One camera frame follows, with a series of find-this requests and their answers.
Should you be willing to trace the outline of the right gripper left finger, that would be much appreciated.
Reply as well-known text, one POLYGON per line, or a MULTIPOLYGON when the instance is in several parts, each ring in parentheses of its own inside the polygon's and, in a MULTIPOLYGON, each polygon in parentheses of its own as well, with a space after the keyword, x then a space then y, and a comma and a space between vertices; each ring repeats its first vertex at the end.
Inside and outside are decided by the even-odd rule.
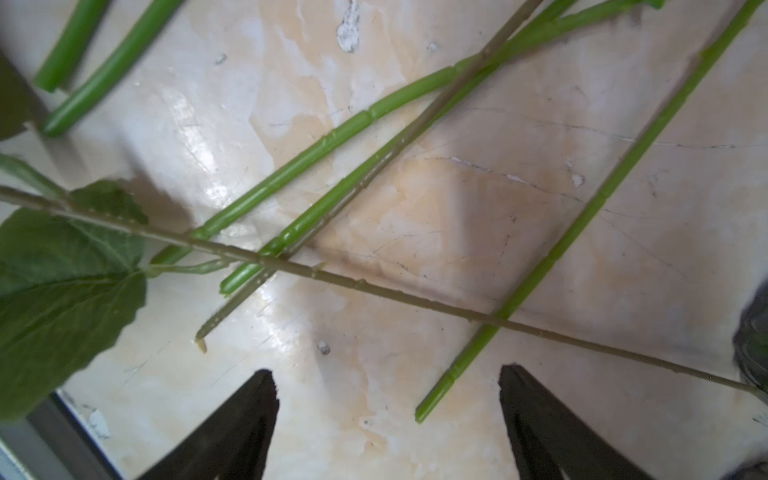
POLYGON ((279 400, 272 372, 254 372, 143 479, 260 479, 279 400))

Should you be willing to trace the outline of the orange gerbera flower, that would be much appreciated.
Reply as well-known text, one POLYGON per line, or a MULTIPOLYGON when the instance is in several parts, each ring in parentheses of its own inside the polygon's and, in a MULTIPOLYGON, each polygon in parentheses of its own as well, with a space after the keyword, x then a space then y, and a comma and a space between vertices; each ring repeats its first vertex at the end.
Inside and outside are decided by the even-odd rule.
POLYGON ((210 255, 182 267, 184 275, 249 257, 240 248, 150 226, 113 181, 67 191, 18 158, 3 156, 1 168, 26 184, 1 190, 14 208, 1 224, 1 377, 12 386, 1 401, 5 419, 29 413, 114 346, 146 302, 153 272, 142 264, 148 240, 210 255))

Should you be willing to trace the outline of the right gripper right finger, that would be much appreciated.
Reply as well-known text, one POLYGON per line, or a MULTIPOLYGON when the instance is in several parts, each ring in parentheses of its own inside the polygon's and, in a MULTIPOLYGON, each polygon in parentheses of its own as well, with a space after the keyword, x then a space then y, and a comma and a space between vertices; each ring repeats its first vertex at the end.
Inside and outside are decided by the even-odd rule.
POLYGON ((499 377, 500 405, 521 479, 648 479, 519 364, 499 377))

